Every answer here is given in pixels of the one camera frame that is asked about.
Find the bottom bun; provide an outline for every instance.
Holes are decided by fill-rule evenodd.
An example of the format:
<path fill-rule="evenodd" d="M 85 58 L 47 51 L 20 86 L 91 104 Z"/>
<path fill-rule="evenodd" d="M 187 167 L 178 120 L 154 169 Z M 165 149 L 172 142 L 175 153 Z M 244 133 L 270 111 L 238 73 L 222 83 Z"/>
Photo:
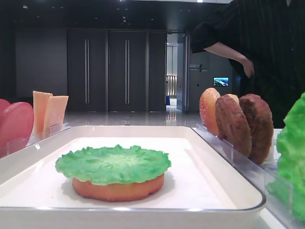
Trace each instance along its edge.
<path fill-rule="evenodd" d="M 159 191 L 164 183 L 164 174 L 143 183 L 94 185 L 73 178 L 74 190 L 82 197 L 108 202 L 135 201 Z"/>

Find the brown patty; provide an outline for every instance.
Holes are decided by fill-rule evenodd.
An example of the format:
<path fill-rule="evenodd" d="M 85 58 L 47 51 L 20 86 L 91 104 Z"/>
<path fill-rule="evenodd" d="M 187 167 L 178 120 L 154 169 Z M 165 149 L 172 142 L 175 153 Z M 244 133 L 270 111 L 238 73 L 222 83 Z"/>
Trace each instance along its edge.
<path fill-rule="evenodd" d="M 268 157 L 272 144 L 274 127 L 271 110 L 269 105 L 255 94 L 241 97 L 239 103 L 247 118 L 252 136 L 249 159 L 261 164 Z"/>
<path fill-rule="evenodd" d="M 216 101 L 215 114 L 218 138 L 230 142 L 248 157 L 251 153 L 250 128 L 240 105 L 229 95 L 223 95 Z"/>
<path fill-rule="evenodd" d="M 94 185 L 90 181 L 81 182 L 73 178 L 74 190 L 85 198 L 108 202 L 134 201 L 148 197 L 159 191 L 164 183 L 164 174 L 143 183 Z"/>

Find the dark door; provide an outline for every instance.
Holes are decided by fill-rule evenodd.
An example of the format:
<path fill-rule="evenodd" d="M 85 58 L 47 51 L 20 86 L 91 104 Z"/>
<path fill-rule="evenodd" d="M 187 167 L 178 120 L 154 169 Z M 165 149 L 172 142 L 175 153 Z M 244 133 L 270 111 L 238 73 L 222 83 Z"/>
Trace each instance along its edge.
<path fill-rule="evenodd" d="M 109 34 L 109 111 L 145 111 L 145 32 Z"/>
<path fill-rule="evenodd" d="M 105 32 L 68 31 L 69 111 L 105 111 Z"/>
<path fill-rule="evenodd" d="M 150 32 L 149 35 L 149 111 L 166 111 L 165 69 L 166 69 L 165 32 Z"/>

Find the white tray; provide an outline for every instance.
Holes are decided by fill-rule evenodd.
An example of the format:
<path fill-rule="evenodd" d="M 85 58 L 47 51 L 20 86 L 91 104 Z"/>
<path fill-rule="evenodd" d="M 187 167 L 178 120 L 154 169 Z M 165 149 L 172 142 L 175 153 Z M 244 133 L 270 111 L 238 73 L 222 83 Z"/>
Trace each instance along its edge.
<path fill-rule="evenodd" d="M 55 170 L 70 150 L 117 144 L 169 153 L 159 192 L 127 203 L 84 199 Z M 72 127 L 1 159 L 0 168 L 3 229 L 251 229 L 266 201 L 188 127 Z"/>

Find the double door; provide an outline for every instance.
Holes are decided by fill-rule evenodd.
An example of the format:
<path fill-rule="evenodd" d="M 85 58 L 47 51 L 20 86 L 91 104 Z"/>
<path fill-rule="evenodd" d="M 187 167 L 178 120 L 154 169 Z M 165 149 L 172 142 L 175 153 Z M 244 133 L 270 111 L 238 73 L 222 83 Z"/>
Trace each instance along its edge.
<path fill-rule="evenodd" d="M 69 111 L 105 111 L 105 31 L 68 30 Z"/>
<path fill-rule="evenodd" d="M 146 34 L 109 32 L 109 111 L 145 111 Z"/>

